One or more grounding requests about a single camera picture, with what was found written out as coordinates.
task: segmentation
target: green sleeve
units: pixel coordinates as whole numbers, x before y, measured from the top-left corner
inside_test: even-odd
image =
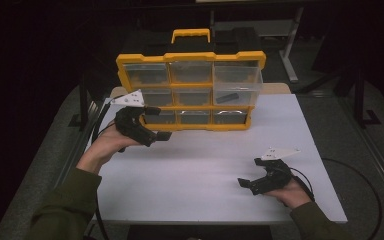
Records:
[[[77,168],[46,197],[33,215],[26,239],[83,239],[96,209],[101,177]]]
[[[354,239],[338,224],[330,221],[314,202],[295,208],[291,217],[297,225],[303,240],[323,239]]]

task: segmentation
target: desk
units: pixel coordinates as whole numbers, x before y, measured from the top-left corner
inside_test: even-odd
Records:
[[[109,109],[102,127],[118,109]],[[169,142],[115,154],[101,169],[102,218],[126,224],[289,222],[289,210],[277,200],[253,196],[237,181],[264,176],[254,158],[279,147],[302,151],[283,160],[306,174],[316,201],[331,220],[346,222],[295,95],[261,95],[252,121],[246,131],[177,131]]]

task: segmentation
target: storage organizer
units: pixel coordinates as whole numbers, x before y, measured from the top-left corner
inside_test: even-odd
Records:
[[[226,131],[250,127],[266,56],[253,28],[179,29],[132,33],[116,62],[122,86],[162,109],[145,127]]]

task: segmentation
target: human hand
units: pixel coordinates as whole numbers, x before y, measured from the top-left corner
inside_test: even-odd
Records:
[[[295,179],[291,179],[289,183],[282,189],[276,189],[265,193],[265,195],[277,198],[291,209],[297,208],[305,203],[311,202],[310,197],[302,189]]]
[[[122,135],[116,129],[114,122],[110,122],[108,127],[86,150],[76,167],[87,172],[98,174],[102,165],[107,163],[114,153],[122,148],[133,145],[141,144]]]

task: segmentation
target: plastic drawer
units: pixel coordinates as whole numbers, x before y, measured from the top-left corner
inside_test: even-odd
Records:
[[[124,64],[132,86],[169,84],[165,63]]]
[[[179,106],[210,105],[210,88],[175,88],[173,89],[174,104]]]
[[[174,111],[161,111],[160,115],[144,115],[146,124],[175,124]]]
[[[247,110],[214,110],[214,124],[245,124]]]
[[[214,83],[258,83],[260,78],[258,61],[214,63]]]
[[[261,84],[215,84],[214,105],[253,106],[261,91]]]
[[[172,82],[193,83],[211,81],[212,62],[177,61],[169,63]]]
[[[210,111],[176,111],[181,124],[209,124]]]
[[[143,100],[148,106],[172,106],[173,98],[169,88],[142,89]]]

